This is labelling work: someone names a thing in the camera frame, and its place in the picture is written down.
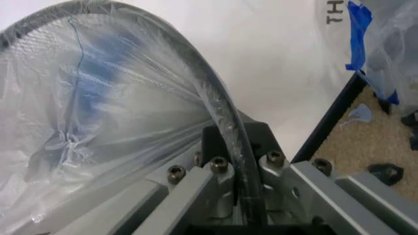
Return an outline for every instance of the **blue tape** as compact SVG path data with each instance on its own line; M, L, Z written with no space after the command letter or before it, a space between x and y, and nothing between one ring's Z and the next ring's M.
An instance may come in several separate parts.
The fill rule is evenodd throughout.
M366 61L363 38L367 27L372 22L372 13L367 7L356 5L352 1L348 2L347 8L351 22L351 64L347 64L346 69L357 71Z

